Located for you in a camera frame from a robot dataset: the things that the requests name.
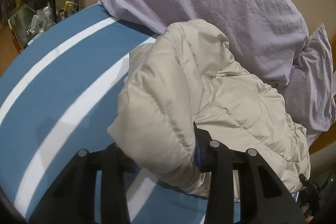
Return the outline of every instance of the lavender cloth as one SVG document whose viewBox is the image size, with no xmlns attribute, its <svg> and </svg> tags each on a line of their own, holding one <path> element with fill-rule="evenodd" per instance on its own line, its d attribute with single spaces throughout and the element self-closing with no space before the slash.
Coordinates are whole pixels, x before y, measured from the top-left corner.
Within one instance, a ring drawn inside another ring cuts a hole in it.
<svg viewBox="0 0 336 224">
<path fill-rule="evenodd" d="M 230 51 L 244 68 L 282 90 L 286 111 L 309 134 L 326 131 L 335 121 L 331 57 L 326 54 L 329 49 L 319 47 L 325 58 L 317 57 L 308 68 L 310 71 L 298 66 L 295 70 L 301 72 L 292 72 L 294 60 L 300 60 L 309 34 L 305 20 L 291 0 L 100 0 L 99 3 L 112 16 L 145 25 L 160 34 L 171 23 L 202 18 L 226 34 Z M 298 75 L 301 79 L 307 75 L 309 79 L 303 85 L 296 79 Z"/>
</svg>

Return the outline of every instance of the striped surface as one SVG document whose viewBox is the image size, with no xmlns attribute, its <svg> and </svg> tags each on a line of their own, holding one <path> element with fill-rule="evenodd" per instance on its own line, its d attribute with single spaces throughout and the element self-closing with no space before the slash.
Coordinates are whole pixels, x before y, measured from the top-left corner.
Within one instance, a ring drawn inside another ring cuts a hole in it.
<svg viewBox="0 0 336 224">
<path fill-rule="evenodd" d="M 27 219 L 78 150 L 112 143 L 106 129 L 117 115 L 128 52 L 154 42 L 151 35 L 94 5 L 43 34 L 0 78 L 0 185 Z M 132 223 L 202 223 L 206 200 L 157 183 L 145 170 L 125 181 Z"/>
</svg>

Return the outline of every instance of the puffer jacket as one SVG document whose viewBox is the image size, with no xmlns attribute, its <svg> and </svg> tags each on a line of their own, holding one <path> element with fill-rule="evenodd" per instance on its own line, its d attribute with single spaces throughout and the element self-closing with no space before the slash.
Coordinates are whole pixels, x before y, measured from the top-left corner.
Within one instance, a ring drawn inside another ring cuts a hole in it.
<svg viewBox="0 0 336 224">
<path fill-rule="evenodd" d="M 211 174 L 194 164 L 194 121 L 230 149 L 256 149 L 291 193 L 302 187 L 300 173 L 310 176 L 306 129 L 276 89 L 234 60 L 227 37 L 200 19 L 171 24 L 154 44 L 130 52 L 108 133 L 141 168 L 207 196 Z M 234 172 L 235 200 L 238 181 Z"/>
</svg>

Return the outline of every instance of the wooden floor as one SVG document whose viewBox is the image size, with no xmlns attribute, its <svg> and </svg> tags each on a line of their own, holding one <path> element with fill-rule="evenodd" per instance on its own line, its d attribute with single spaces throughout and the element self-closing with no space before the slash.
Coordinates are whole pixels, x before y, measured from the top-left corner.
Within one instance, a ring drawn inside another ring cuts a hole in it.
<svg viewBox="0 0 336 224">
<path fill-rule="evenodd" d="M 8 25 L 0 27 L 0 77 L 19 55 L 12 38 L 13 35 Z"/>
</svg>

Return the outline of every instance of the round metal bolt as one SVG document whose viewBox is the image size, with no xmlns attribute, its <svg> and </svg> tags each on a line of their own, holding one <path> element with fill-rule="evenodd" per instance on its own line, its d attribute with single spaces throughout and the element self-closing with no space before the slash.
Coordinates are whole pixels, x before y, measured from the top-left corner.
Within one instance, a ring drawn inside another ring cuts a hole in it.
<svg viewBox="0 0 336 224">
<path fill-rule="evenodd" d="M 252 156 L 252 157 L 254 157 L 254 156 L 256 156 L 257 155 L 257 150 L 255 150 L 255 149 L 253 149 L 253 148 L 250 148 L 249 150 L 247 150 L 247 153 L 250 155 L 250 156 Z"/>
<path fill-rule="evenodd" d="M 87 154 L 87 150 L 85 150 L 85 149 L 81 149 L 81 150 L 79 150 L 78 151 L 78 156 L 80 156 L 80 157 L 84 157 L 84 156 L 86 156 L 86 154 Z"/>
<path fill-rule="evenodd" d="M 218 147 L 219 146 L 219 141 L 213 140 L 210 142 L 211 147 Z"/>
</svg>

